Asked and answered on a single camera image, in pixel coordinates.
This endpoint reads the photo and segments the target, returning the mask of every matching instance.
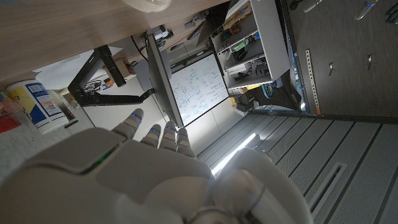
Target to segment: desk surface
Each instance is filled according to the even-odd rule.
[[[174,0],[158,13],[140,12],[120,0],[35,0],[0,7],[0,82],[31,78],[36,68],[222,2]]]

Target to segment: robot finger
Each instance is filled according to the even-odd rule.
[[[177,133],[177,152],[194,159],[197,157],[191,149],[188,132],[185,128],[179,129]]]
[[[134,137],[141,120],[144,117],[144,112],[142,109],[138,108],[130,114],[130,116],[123,121],[123,123],[118,124],[112,131],[118,133],[127,139],[132,139]]]
[[[160,125],[153,125],[148,134],[144,138],[142,138],[141,142],[157,148],[161,130],[162,128],[160,127]]]
[[[177,151],[175,145],[175,132],[175,123],[173,121],[167,122],[159,148]]]

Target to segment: handwriting on whiteboard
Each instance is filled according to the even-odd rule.
[[[213,54],[174,73],[170,84],[184,125],[228,97]]]

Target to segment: box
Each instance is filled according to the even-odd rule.
[[[250,63],[244,63],[238,66],[234,66],[233,68],[228,70],[228,73],[230,75],[236,74],[238,72],[244,72],[247,71],[251,68],[251,64]]]
[[[224,30],[229,29],[232,25],[245,18],[252,11],[250,1],[247,1],[240,9],[238,9],[232,16],[225,19],[223,24]]]
[[[233,90],[228,90],[229,95],[240,95],[240,94],[245,94],[248,91],[246,87],[244,88],[237,88]]]

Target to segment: red object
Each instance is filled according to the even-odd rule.
[[[5,133],[6,131],[12,130],[20,125],[21,123],[11,114],[0,116],[0,133]]]

